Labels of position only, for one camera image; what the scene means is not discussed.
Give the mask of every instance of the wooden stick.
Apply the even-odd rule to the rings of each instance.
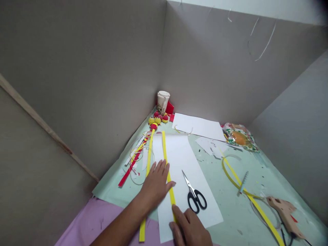
[[[0,86],[98,183],[99,179],[87,168],[87,166],[67,147],[59,136],[48,126],[38,113],[19,95],[19,93],[0,74]]]

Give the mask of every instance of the yellow ball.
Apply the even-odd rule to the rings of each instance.
[[[149,118],[148,123],[151,125],[155,123],[155,119],[153,117]]]
[[[156,122],[157,124],[160,124],[160,123],[161,123],[161,119],[160,119],[160,118],[156,118],[156,119],[155,119],[155,122]]]

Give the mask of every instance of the pink cloth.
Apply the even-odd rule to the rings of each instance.
[[[98,198],[92,198],[79,212],[55,246],[89,246],[121,212],[123,208]],[[139,230],[130,245],[140,246]],[[173,241],[160,243],[158,222],[147,218],[146,239],[142,246],[173,246]]]

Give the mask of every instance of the finger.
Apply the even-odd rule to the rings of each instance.
[[[159,173],[162,174],[164,172],[165,165],[166,165],[166,160],[164,159],[163,162],[162,162],[161,168],[159,169]]]
[[[168,193],[168,191],[176,185],[176,182],[174,181],[170,181],[169,183],[166,184],[165,188],[166,188],[166,193]]]
[[[193,221],[193,217],[196,215],[195,212],[190,208],[187,209],[183,214],[185,215],[190,224]]]
[[[161,168],[162,163],[163,163],[163,160],[160,160],[160,161],[158,162],[158,164],[157,164],[157,166],[156,166],[156,169],[155,169],[155,171],[156,171],[157,173],[158,173],[158,170]]]
[[[181,212],[179,207],[175,204],[172,205],[172,211],[178,220],[179,224],[181,225],[184,232],[188,229],[189,222],[187,221],[185,215]]]
[[[163,172],[163,176],[165,177],[165,180],[167,179],[168,172],[170,171],[170,164],[167,163]]]
[[[153,163],[153,165],[151,166],[151,169],[149,170],[149,174],[152,174],[155,170],[156,167],[156,162]]]
[[[178,225],[175,222],[170,222],[169,226],[173,232],[173,238],[175,240],[176,246],[185,246],[185,243],[184,243],[183,237],[182,237],[182,233],[181,233]]]

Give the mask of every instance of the hand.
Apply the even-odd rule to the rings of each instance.
[[[173,213],[178,220],[186,239],[183,241],[180,228],[175,222],[170,222],[170,228],[177,246],[213,246],[211,235],[190,208],[182,213],[178,206],[172,206]]]
[[[166,183],[169,169],[170,164],[166,164],[165,159],[160,160],[157,166],[154,162],[143,183],[138,196],[148,206],[149,212],[159,205],[168,191],[176,184],[174,181]]]

